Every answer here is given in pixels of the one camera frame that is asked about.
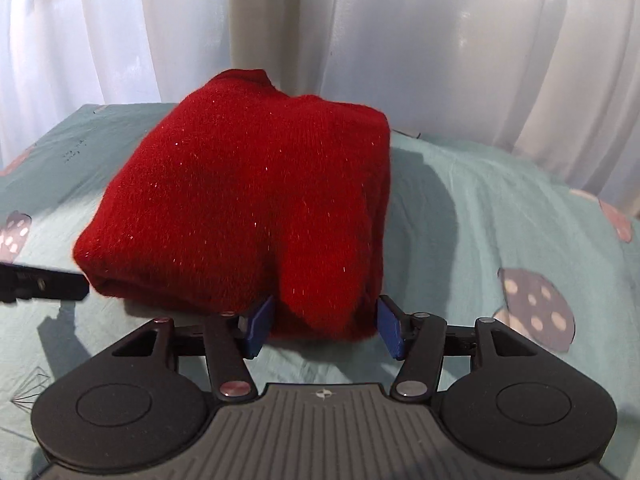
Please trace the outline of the light teal mushroom bedsheet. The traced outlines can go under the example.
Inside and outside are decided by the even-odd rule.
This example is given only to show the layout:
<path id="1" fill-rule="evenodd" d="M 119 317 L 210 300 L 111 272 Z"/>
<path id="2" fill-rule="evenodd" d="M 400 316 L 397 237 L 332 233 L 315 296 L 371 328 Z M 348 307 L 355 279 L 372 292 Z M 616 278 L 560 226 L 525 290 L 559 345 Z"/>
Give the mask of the light teal mushroom bedsheet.
<path id="1" fill-rule="evenodd" d="M 69 269 L 105 185 L 168 113 L 165 104 L 86 105 L 1 178 L 1 232 L 20 234 L 17 260 Z M 500 272 L 538 274 L 561 294 L 574 333 L 562 358 L 614 399 L 604 466 L 639 474 L 639 225 L 502 151 L 434 136 L 392 141 L 384 289 L 404 310 L 452 324 L 496 316 L 526 324 Z M 91 295 L 79 304 L 1 309 L 1 474 L 29 479 L 46 461 L 30 430 L 51 382 L 154 318 L 153 309 Z"/>

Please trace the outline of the red knit sweater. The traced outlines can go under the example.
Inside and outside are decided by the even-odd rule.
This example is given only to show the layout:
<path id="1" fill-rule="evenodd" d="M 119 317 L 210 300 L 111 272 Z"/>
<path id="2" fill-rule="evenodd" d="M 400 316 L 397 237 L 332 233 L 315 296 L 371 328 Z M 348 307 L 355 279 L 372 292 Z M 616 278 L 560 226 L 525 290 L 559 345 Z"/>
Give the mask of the red knit sweater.
<path id="1" fill-rule="evenodd" d="M 390 125 L 225 70 L 155 126 L 107 185 L 73 257 L 93 288 L 169 311 L 276 304 L 277 338 L 375 332 Z"/>

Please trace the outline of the white sheer curtain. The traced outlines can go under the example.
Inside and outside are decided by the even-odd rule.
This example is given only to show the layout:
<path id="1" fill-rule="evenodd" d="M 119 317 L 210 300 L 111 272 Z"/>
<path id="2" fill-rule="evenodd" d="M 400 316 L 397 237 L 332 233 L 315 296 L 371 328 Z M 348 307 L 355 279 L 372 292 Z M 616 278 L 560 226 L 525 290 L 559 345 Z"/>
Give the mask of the white sheer curtain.
<path id="1" fill-rule="evenodd" d="M 639 0 L 1 0 L 1 159 L 88 103 L 230 67 L 382 110 L 639 211 Z"/>

